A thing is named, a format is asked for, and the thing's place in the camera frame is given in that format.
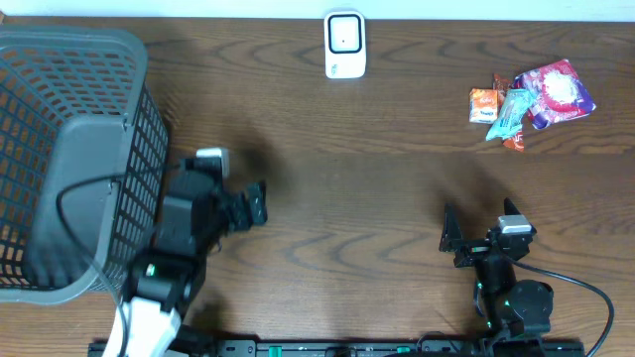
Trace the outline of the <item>orange Kleenex tissue pack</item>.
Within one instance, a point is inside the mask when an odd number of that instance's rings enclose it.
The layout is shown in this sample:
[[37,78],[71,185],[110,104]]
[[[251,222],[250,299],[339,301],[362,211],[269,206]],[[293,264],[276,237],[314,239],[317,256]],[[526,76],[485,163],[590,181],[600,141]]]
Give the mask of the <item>orange Kleenex tissue pack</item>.
[[497,91],[495,89],[472,88],[469,93],[469,122],[493,124],[497,116]]

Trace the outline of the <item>red blue snack bag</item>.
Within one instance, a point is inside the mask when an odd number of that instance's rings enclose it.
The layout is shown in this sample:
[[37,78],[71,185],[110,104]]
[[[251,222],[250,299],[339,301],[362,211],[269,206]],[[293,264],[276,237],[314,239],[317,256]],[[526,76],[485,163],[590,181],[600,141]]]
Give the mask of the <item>red blue snack bag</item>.
[[519,74],[513,87],[527,89],[535,97],[529,116],[537,130],[588,116],[596,109],[594,100],[568,59]]

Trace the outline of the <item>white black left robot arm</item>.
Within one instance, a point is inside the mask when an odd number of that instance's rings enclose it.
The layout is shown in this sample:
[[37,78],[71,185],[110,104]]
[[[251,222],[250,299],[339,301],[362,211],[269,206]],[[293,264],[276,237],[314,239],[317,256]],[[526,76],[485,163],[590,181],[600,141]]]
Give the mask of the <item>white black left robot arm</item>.
[[150,245],[129,263],[121,310],[105,356],[163,356],[205,280],[207,256],[220,239],[267,222],[266,183],[224,187],[223,158],[182,161],[163,199]]

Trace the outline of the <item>teal flushable wipes packet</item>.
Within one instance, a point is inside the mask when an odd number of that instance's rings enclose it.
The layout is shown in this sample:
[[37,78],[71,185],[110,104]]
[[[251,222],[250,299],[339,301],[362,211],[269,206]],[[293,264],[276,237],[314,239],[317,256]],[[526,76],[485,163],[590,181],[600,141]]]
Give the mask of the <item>teal flushable wipes packet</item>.
[[502,107],[486,134],[485,140],[495,138],[506,140],[515,136],[522,129],[522,120],[526,112],[536,100],[536,96],[528,89],[509,89]]

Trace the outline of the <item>orange snack bar wrapper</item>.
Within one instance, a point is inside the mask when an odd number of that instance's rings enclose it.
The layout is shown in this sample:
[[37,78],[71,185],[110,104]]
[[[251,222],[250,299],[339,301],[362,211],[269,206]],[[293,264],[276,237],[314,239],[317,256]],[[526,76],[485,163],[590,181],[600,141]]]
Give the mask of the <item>orange snack bar wrapper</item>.
[[[504,78],[497,73],[493,74],[493,88],[497,91],[498,97],[498,114],[502,113],[502,105],[505,101],[507,92],[512,87],[513,82],[510,79]],[[525,150],[523,131],[519,130],[514,136],[504,139],[502,143],[503,146],[508,149],[523,152]]]

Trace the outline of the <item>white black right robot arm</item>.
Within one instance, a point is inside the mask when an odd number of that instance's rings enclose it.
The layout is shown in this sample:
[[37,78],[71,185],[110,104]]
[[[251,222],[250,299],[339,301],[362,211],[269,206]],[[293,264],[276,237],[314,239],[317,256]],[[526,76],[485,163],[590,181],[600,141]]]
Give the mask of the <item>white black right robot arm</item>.
[[468,350],[480,356],[545,356],[543,335],[551,330],[553,289],[535,280],[519,281],[514,271],[529,254],[537,230],[511,199],[503,206],[504,214],[483,238],[467,239],[446,205],[439,250],[453,253],[457,268],[475,269],[473,300],[488,331]]

